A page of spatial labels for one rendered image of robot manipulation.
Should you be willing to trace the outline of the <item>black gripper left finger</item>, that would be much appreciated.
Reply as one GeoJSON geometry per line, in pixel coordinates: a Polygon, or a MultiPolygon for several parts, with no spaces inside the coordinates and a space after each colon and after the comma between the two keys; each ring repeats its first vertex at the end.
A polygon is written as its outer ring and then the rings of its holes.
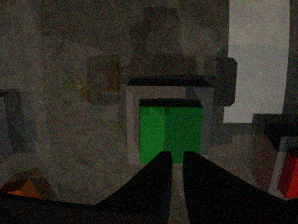
{"type": "Polygon", "coordinates": [[[170,152],[161,152],[96,205],[0,192],[0,224],[168,224],[172,168],[170,152]]]}

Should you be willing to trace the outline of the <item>green button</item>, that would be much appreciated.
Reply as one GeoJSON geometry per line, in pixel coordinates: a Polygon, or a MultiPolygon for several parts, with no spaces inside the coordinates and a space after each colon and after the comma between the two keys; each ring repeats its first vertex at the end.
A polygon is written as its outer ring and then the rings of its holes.
{"type": "Polygon", "coordinates": [[[170,152],[184,165],[184,152],[208,160],[214,88],[206,80],[140,79],[126,85],[128,165],[146,165],[170,152]]]}

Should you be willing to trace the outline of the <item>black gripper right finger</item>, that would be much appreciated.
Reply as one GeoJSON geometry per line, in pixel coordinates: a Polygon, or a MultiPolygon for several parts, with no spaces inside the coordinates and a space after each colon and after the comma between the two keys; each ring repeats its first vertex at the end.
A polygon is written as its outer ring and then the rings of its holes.
{"type": "Polygon", "coordinates": [[[255,188],[200,153],[184,152],[182,173],[190,224],[298,224],[298,198],[255,188]]]}

